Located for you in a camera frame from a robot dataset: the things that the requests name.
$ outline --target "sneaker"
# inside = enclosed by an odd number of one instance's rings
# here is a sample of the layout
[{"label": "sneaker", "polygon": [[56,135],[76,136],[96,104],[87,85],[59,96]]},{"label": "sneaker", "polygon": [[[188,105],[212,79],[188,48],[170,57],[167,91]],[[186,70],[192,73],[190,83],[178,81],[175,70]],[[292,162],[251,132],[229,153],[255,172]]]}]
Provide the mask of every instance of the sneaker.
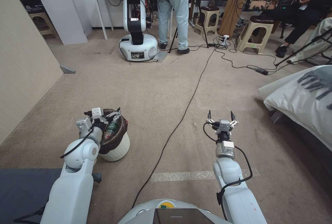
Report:
[{"label": "sneaker", "polygon": [[285,54],[287,53],[287,46],[280,46],[276,50],[277,57],[283,58],[285,57]]},{"label": "sneaker", "polygon": [[178,53],[181,53],[181,54],[187,54],[187,53],[190,52],[190,49],[188,49],[188,48],[185,49],[185,50],[180,50],[180,49],[178,49],[177,52],[178,52]]},{"label": "sneaker", "polygon": [[164,43],[161,43],[161,44],[160,44],[160,49],[161,49],[161,50],[165,50],[166,47],[167,47],[167,44],[164,44]]}]

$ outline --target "white wall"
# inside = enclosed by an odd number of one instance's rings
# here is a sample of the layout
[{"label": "white wall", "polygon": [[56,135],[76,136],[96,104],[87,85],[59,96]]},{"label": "white wall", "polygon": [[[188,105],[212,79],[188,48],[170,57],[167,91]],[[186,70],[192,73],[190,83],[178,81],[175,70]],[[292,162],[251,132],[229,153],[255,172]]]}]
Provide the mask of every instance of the white wall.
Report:
[{"label": "white wall", "polygon": [[84,29],[84,33],[86,36],[88,36],[91,32],[92,32],[92,27],[91,27],[91,23],[90,23],[90,19],[87,15],[87,11],[86,11],[86,7],[84,4],[83,0],[73,0],[77,13],[79,15],[79,18],[81,20],[83,29]]},{"label": "white wall", "polygon": [[[101,27],[95,0],[83,0],[83,1],[92,27]],[[109,1],[114,5],[117,5],[119,3],[119,0],[109,0]],[[99,0],[99,5],[104,25],[105,27],[110,27],[111,26],[110,17],[108,15],[107,7],[105,5],[104,0]],[[118,7],[113,7],[109,5],[112,23],[114,27],[123,27],[122,5],[123,5],[122,2]]]},{"label": "white wall", "polygon": [[19,0],[0,0],[0,143],[62,70]]}]

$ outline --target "gray blanket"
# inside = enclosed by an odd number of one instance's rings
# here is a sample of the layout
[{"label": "gray blanket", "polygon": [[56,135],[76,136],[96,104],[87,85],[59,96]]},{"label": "gray blanket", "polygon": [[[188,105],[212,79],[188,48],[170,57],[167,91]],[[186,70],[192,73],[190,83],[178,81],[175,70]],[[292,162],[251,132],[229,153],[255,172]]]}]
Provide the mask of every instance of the gray blanket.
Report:
[{"label": "gray blanket", "polygon": [[[325,89],[323,93],[316,97],[317,100],[321,100],[332,92],[332,65],[311,70],[299,78],[297,82],[302,83],[302,86],[307,86],[305,88],[310,92]],[[332,110],[332,100],[326,108]]]}]

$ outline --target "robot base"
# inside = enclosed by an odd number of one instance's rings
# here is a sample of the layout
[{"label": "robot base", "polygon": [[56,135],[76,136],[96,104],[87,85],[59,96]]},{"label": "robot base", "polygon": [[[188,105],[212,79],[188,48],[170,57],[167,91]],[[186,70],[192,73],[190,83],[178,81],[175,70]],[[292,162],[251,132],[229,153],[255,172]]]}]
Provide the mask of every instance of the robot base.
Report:
[{"label": "robot base", "polygon": [[143,34],[142,45],[133,45],[131,35],[121,38],[119,48],[123,58],[128,61],[147,61],[153,59],[158,53],[158,41],[150,34]]}]

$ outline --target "black pants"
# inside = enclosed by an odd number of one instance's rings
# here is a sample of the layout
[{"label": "black pants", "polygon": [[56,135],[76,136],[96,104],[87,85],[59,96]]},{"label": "black pants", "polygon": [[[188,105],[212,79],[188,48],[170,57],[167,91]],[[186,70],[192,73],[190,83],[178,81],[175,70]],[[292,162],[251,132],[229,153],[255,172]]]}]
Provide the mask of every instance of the black pants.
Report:
[{"label": "black pants", "polygon": [[305,10],[299,10],[298,7],[294,6],[288,9],[268,11],[267,15],[275,20],[286,21],[295,26],[294,30],[285,39],[285,42],[294,44],[311,25],[320,22],[320,18],[324,16],[324,13],[309,6]]}]

